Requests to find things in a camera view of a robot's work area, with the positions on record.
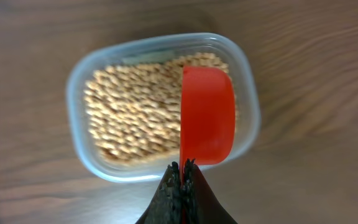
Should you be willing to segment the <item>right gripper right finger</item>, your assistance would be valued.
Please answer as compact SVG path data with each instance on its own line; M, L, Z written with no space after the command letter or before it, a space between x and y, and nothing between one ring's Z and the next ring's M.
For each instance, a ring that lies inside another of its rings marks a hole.
M237 224L219 203L194 159L187 159L184 166L183 208L187 224Z

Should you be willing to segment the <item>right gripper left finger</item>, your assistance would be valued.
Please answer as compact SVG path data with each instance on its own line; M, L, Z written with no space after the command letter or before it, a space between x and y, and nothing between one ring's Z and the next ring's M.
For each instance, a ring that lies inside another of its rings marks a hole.
M182 199L177 162L167 166L149 206L135 224L181 224Z

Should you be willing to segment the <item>red plastic measuring scoop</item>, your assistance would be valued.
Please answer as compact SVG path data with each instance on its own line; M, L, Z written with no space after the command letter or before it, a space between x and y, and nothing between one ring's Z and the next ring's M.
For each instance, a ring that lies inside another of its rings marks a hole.
M234 90L228 75L209 67L185 66L181 91L180 176L187 159L200 168L224 161L234 142Z

